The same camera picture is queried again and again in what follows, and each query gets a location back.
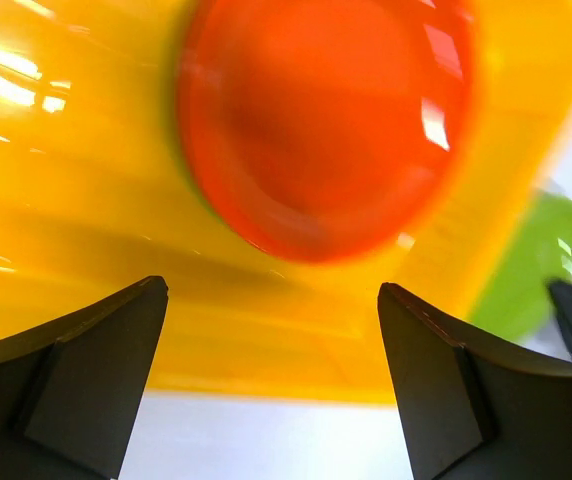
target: glossy plastic surface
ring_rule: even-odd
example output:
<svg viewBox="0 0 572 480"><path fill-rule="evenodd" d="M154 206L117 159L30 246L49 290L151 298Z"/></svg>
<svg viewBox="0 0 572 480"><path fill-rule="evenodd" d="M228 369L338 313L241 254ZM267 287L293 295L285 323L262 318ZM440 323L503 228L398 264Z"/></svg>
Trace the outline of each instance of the glossy plastic surface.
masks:
<svg viewBox="0 0 572 480"><path fill-rule="evenodd" d="M572 102L572 0L471 8L476 122L446 203L399 245L302 266L243 241L182 171L193 4L0 0L0 338L160 274L150 387L393 401L379 286L466 312Z"/></svg>
<svg viewBox="0 0 572 480"><path fill-rule="evenodd" d="M251 244L335 260L397 237L459 157L471 38L460 2L202 2L181 52L186 158Z"/></svg>
<svg viewBox="0 0 572 480"><path fill-rule="evenodd" d="M552 313L547 284L572 280L572 201L541 193L468 317L510 341L541 328Z"/></svg>

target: yellow plastic block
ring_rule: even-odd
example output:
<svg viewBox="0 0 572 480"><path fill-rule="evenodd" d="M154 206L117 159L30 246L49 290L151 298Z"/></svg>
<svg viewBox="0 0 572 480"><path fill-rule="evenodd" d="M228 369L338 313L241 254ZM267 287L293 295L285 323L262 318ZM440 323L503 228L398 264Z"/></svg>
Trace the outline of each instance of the yellow plastic block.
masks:
<svg viewBox="0 0 572 480"><path fill-rule="evenodd" d="M243 242L182 171L190 3L0 0L0 338L160 274L150 387L392 402L379 285L465 313L572 103L572 0L523 3L471 5L477 121L444 203L400 245L307 266Z"/></svg>

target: green object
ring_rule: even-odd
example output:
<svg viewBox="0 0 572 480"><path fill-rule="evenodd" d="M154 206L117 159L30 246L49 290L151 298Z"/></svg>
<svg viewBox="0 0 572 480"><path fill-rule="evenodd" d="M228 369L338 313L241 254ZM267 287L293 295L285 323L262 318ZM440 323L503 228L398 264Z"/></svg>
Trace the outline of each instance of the green object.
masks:
<svg viewBox="0 0 572 480"><path fill-rule="evenodd" d="M572 279L572 201L541 193L469 321L509 341L534 333L550 318L552 278Z"/></svg>

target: orange button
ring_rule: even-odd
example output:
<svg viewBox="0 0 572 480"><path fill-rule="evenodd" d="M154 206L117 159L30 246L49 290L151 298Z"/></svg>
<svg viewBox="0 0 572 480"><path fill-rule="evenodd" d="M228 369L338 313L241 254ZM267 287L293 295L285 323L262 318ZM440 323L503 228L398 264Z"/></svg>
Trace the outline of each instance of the orange button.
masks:
<svg viewBox="0 0 572 480"><path fill-rule="evenodd" d="M177 114L214 209L292 260L399 234L457 159L471 82L460 11L438 0L202 3Z"/></svg>

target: yellow toy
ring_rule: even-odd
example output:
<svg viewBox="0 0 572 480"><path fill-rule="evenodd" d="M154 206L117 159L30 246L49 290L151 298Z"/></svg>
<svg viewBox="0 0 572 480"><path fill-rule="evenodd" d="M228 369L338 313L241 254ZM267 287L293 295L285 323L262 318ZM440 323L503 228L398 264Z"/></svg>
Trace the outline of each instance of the yellow toy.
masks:
<svg viewBox="0 0 572 480"><path fill-rule="evenodd" d="M433 210L368 254L288 262L181 170L176 61L196 5L42 3L0 0L0 338L163 275L152 388L392 402L379 286L466 316L572 106L572 0L471 1L474 122Z"/></svg>

